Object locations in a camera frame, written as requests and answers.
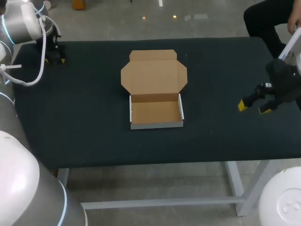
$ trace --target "dark green table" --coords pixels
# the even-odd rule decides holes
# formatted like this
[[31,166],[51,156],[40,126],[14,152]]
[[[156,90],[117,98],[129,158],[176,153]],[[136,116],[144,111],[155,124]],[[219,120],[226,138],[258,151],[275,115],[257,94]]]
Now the dark green table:
[[[301,157],[297,104],[259,115],[241,97],[268,81],[260,39],[65,42],[67,64],[47,65],[34,87],[15,86],[16,109],[33,153],[49,168]],[[174,49],[187,67],[183,128],[130,130],[120,70],[133,49]],[[31,81],[40,55],[22,46],[14,75]]]

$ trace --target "black pants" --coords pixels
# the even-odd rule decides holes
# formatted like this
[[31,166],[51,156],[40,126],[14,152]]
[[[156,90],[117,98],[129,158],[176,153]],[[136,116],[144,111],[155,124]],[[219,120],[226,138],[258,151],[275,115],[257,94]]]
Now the black pants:
[[294,0],[265,0],[251,6],[244,13],[250,37],[262,38],[274,58],[278,58],[285,47],[276,33],[275,26],[287,23],[293,2]]

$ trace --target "person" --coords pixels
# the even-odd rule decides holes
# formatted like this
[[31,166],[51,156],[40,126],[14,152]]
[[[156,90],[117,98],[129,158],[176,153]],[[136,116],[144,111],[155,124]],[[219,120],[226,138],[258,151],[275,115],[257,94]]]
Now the person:
[[[249,7],[244,20],[250,37],[260,37],[266,43],[274,58],[278,58],[285,47],[275,26],[287,23],[290,34],[295,26],[301,26],[301,0],[265,0]],[[285,61],[295,64],[295,55],[290,52]]]

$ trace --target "person's hand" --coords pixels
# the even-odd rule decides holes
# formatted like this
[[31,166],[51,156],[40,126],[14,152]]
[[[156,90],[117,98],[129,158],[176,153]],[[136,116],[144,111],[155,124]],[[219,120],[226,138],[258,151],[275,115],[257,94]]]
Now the person's hand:
[[295,0],[292,13],[288,18],[287,29],[290,34],[294,34],[295,25],[301,27],[301,0]]

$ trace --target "metal table frame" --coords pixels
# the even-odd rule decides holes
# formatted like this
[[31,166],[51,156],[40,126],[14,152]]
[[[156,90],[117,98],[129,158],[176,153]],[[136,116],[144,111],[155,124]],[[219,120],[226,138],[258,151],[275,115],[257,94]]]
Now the metal table frame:
[[[226,168],[233,191],[233,196],[206,197],[193,199],[152,199],[152,200],[129,200],[111,202],[84,202],[82,206],[86,210],[113,209],[129,207],[151,206],[179,206],[179,205],[205,205],[236,203],[237,216],[246,216],[259,199],[264,186],[275,175],[280,164],[279,160],[262,160],[258,165],[250,183],[244,190],[236,161],[227,161]],[[57,178],[66,187],[69,168],[59,169]]]

